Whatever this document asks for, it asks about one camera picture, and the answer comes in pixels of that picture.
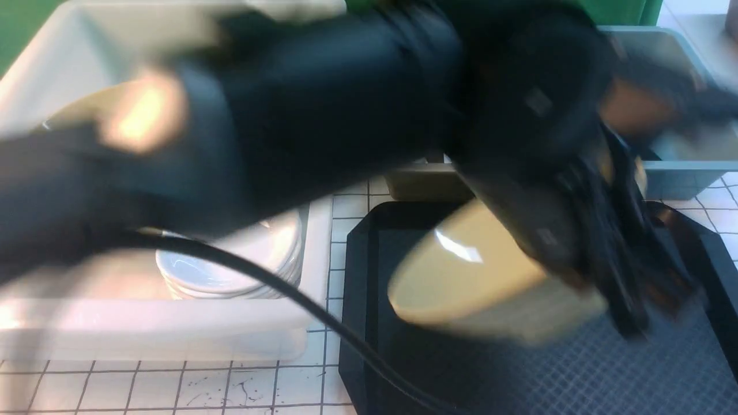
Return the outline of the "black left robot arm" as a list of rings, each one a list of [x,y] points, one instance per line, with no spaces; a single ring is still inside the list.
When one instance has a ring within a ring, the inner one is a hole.
[[[224,39],[126,86],[115,110],[2,141],[2,281],[124,247],[204,244],[352,182],[448,155],[476,194],[409,253],[406,322],[528,342],[609,312],[624,337],[702,300],[600,116],[630,69],[577,5],[409,5]]]

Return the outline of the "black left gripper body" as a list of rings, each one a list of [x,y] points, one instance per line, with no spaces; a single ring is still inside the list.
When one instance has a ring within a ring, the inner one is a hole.
[[[566,165],[516,168],[483,160],[461,178],[542,276],[506,295],[511,336],[542,341],[609,313],[622,337],[644,337],[652,312],[679,320],[701,306],[701,284],[659,239],[636,158],[610,128]]]

